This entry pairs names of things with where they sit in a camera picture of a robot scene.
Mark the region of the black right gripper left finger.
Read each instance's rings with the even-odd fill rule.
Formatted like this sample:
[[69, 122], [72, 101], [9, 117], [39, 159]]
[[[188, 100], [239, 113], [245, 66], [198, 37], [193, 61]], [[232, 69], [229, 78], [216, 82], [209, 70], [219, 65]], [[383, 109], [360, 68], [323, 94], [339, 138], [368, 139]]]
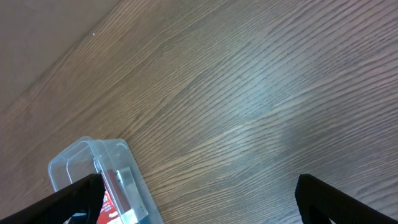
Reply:
[[105, 186], [101, 174], [90, 174], [1, 223], [96, 223], [103, 206]]

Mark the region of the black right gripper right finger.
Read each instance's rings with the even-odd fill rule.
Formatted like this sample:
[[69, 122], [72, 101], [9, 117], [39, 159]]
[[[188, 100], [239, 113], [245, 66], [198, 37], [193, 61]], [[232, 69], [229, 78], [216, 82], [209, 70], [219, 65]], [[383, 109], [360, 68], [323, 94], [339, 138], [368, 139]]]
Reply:
[[310, 174], [299, 176], [295, 199], [304, 224], [397, 224]]

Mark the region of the red medicine box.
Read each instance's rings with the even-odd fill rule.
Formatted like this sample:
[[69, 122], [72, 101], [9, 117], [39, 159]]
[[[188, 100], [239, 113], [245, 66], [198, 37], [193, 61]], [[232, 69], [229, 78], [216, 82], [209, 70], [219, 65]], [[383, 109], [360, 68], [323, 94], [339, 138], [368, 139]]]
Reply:
[[106, 171], [106, 173], [109, 176], [110, 186], [113, 187], [114, 194], [115, 194], [115, 196], [117, 196], [117, 199], [114, 199], [111, 196], [106, 183], [104, 183], [105, 192], [104, 192], [104, 197], [103, 197], [103, 206], [101, 208], [97, 223], [98, 224], [123, 224], [123, 221], [122, 221], [122, 219], [117, 211], [117, 208], [115, 206], [115, 202], [121, 198], [121, 196], [120, 196], [120, 194], [122, 193], [121, 188], [120, 188], [118, 181], [116, 180], [116, 176], [115, 176], [115, 173], [113, 172], [113, 170], [108, 169]]

